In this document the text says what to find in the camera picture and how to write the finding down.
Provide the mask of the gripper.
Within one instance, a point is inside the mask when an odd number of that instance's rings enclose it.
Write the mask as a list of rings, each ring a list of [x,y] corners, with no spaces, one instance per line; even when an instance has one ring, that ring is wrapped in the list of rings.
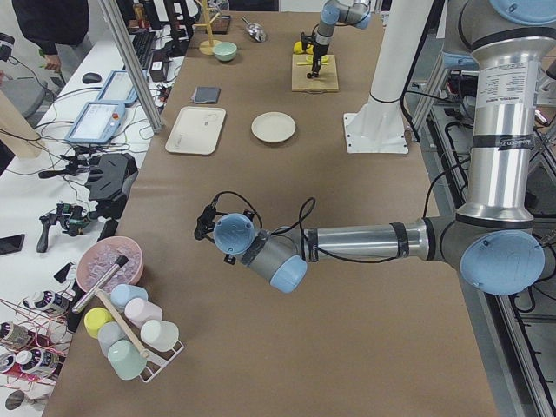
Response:
[[[202,241],[204,239],[207,239],[210,242],[212,242],[214,240],[209,235],[214,231],[215,217],[217,214],[218,211],[215,203],[210,203],[204,208],[201,215],[196,220],[194,238],[197,241]]]
[[[309,47],[312,47],[314,66],[311,66],[309,73],[312,74],[313,78],[317,78],[321,71],[322,58],[328,53],[328,45],[318,43],[315,34],[306,35],[304,32],[301,33],[300,40],[303,52],[308,52]]]

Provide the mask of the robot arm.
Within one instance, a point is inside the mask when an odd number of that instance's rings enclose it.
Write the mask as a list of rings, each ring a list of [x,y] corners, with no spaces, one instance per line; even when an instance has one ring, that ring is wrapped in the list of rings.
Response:
[[[334,29],[336,26],[353,26],[365,29],[369,22],[374,6],[371,1],[353,1],[351,5],[340,1],[330,0],[323,5],[320,22],[314,27],[310,35],[301,33],[301,46],[306,49],[313,46],[313,60],[307,78],[318,78],[321,70],[322,58],[328,53]]]
[[[479,71],[465,203],[453,217],[412,224],[272,231],[254,210],[223,214],[209,204],[194,236],[293,291],[322,257],[381,263],[408,256],[443,261],[473,287],[512,295],[534,284],[546,262],[526,210],[526,182],[542,58],[555,45],[552,1],[451,1],[443,60]]]

